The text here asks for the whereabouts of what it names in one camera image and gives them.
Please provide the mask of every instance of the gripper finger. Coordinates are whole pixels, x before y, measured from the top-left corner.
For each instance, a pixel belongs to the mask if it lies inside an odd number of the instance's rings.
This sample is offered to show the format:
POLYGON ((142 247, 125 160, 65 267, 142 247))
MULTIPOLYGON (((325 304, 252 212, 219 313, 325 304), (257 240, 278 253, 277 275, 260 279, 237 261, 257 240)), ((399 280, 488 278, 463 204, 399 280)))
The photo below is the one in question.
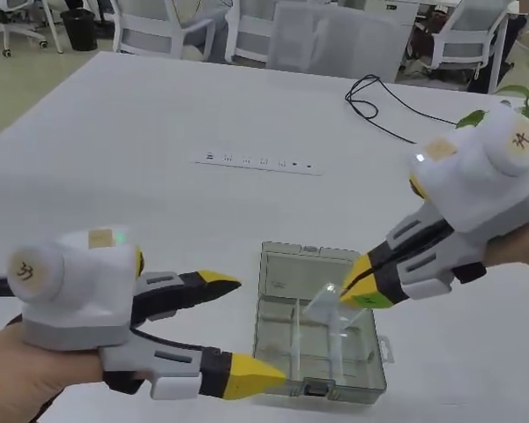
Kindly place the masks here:
POLYGON ((131 330, 128 343, 101 348, 100 354, 106 372, 146 375, 153 399, 240 399, 286 381, 279 370, 249 355, 180 344, 139 330, 131 330))

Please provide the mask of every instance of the finger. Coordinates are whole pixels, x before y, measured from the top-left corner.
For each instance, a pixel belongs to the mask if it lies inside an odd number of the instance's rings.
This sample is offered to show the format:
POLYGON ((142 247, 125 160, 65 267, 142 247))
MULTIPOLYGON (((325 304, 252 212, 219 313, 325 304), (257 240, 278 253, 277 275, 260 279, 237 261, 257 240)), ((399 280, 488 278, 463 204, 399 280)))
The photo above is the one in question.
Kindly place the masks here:
POLYGON ((55 378, 65 386, 102 382, 103 370, 97 352, 55 353, 55 378))

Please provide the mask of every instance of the white table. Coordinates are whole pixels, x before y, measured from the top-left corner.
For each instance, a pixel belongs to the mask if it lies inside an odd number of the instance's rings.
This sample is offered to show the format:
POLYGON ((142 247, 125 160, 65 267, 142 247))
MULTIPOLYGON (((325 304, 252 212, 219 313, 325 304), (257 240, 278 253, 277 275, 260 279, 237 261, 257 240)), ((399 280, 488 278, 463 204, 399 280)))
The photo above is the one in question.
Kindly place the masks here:
MULTIPOLYGON (((107 223, 130 225, 147 269, 210 268, 242 289, 152 333, 251 351, 262 241, 367 250, 420 205, 405 156, 343 101, 352 81, 98 54, 0 134, 0 272, 17 243, 107 223), (212 146, 311 160, 323 176, 192 165, 212 146)), ((487 96, 391 89, 414 108, 458 119, 487 96)), ((446 125, 405 111, 381 90, 380 121, 429 141, 446 125)), ((0 299, 0 328, 15 313, 0 299)), ((153 402, 104 385, 72 388, 41 423, 529 422, 529 269, 507 266, 452 294, 376 312, 396 363, 373 407, 260 397, 153 402)))

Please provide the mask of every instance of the power strip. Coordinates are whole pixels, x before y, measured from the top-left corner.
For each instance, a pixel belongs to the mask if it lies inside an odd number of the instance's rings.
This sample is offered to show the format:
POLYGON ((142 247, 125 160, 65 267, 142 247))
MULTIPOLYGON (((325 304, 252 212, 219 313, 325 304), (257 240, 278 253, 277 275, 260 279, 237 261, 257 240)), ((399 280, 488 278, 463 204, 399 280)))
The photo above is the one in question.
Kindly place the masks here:
POLYGON ((260 154, 219 152, 216 150, 194 152, 190 155, 190 163, 244 167, 290 174, 313 174, 315 176, 321 176, 323 174, 316 165, 305 160, 273 159, 272 157, 260 154))

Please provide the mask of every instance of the black trash bin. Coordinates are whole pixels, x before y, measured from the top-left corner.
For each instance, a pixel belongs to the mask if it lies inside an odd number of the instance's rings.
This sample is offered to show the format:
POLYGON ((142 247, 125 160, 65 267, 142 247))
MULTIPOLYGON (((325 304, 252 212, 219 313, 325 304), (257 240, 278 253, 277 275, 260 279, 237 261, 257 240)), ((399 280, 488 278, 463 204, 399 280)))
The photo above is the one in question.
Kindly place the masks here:
POLYGON ((64 27, 69 35, 73 50, 92 51, 98 48, 94 31, 94 14, 85 9, 75 9, 61 13, 64 27))

